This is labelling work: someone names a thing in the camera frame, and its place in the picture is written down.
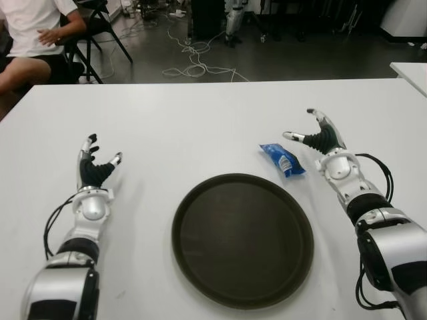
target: robotic arm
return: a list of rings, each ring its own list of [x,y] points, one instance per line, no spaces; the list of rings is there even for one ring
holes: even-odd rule
[[[322,112],[316,116],[320,133],[284,137],[312,147],[324,156],[318,171],[338,195],[352,221],[369,282],[391,292],[407,320],[427,319],[427,232],[393,208],[381,192],[365,179],[356,156],[347,151],[334,124]]]
[[[111,190],[103,182],[121,163],[118,153],[104,165],[94,165],[91,147],[96,135],[83,143],[77,160],[77,194],[73,198],[74,228],[65,236],[46,266],[32,280],[23,300],[25,320],[94,320],[99,296],[99,274],[95,270],[99,240],[109,216]]]

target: person's arm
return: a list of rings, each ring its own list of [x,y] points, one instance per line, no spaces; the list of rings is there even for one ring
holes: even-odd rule
[[[78,10],[72,11],[67,15],[69,23],[56,29],[37,30],[40,33],[39,41],[42,45],[48,47],[57,42],[60,38],[84,33],[86,31],[85,21],[82,19]]]

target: black shorts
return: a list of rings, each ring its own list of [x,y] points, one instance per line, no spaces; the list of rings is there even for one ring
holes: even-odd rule
[[[30,57],[33,59],[40,59],[46,62],[51,68],[51,76],[48,80],[50,85],[68,84],[71,83],[71,75],[63,55],[38,55]],[[7,65],[14,60],[14,57],[0,58],[0,73],[3,72]]]

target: white table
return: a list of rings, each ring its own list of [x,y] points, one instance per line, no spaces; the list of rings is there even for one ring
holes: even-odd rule
[[[349,148],[389,166],[393,204],[427,227],[425,102],[403,79],[34,87],[0,123],[0,319],[18,319],[25,288],[44,263],[44,224],[75,192],[77,152],[91,133],[99,135],[101,160],[124,154],[105,184],[114,187],[116,200],[99,260],[98,319],[402,319],[398,311],[357,306],[354,228],[315,170],[319,154],[281,134],[315,133],[306,109],[321,109]],[[298,156],[304,178],[285,180],[258,147],[275,142]],[[384,190],[380,169],[369,160],[362,164]],[[282,186],[314,231],[305,284],[264,310],[237,311],[205,298],[181,274],[171,250],[171,223],[187,192],[235,172]],[[53,228],[53,248],[72,223],[67,208]],[[376,302],[390,298],[368,284],[366,291]]]
[[[391,68],[427,97],[427,63],[391,62]]]

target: black round tray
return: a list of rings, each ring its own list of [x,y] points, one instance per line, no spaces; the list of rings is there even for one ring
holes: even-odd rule
[[[173,220],[172,245],[196,288],[238,309],[289,297],[306,278],[314,252],[312,228],[294,198],[243,174],[220,175],[191,190]]]

